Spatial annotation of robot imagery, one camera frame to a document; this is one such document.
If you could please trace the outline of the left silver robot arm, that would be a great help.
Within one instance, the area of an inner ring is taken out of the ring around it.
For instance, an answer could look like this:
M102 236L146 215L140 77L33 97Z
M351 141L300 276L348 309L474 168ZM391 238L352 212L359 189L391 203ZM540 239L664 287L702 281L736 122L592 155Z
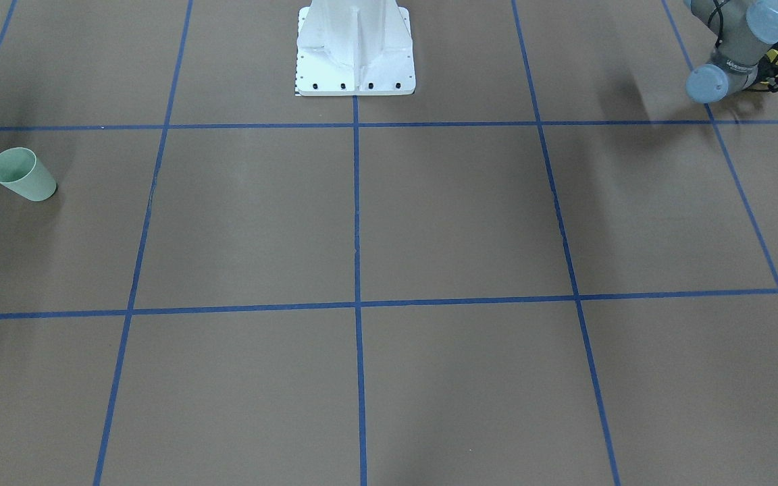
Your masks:
M702 104L722 101L760 81L760 62L778 43L778 1L685 1L717 41L692 70L685 91Z

